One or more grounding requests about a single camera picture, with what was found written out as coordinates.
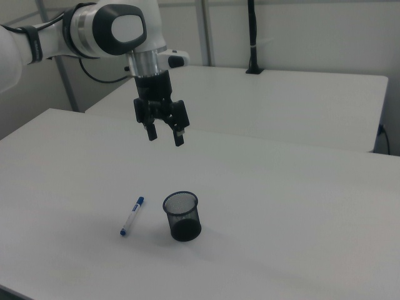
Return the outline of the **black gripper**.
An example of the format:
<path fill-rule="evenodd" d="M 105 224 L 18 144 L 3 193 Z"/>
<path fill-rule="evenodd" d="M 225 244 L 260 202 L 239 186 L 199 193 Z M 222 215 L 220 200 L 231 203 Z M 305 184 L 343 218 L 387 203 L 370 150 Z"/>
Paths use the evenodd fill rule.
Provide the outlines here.
<path fill-rule="evenodd" d="M 166 108 L 162 120 L 172 129 L 175 146 L 182 146 L 185 129 L 190 125 L 190 121 L 184 101 L 171 101 L 172 86 L 169 71 L 149 77 L 135 77 L 134 80 L 139 96 L 133 101 L 136 121 L 144 126 L 149 140 L 153 141 L 158 137 L 154 118 L 147 103 L 151 101 Z"/>

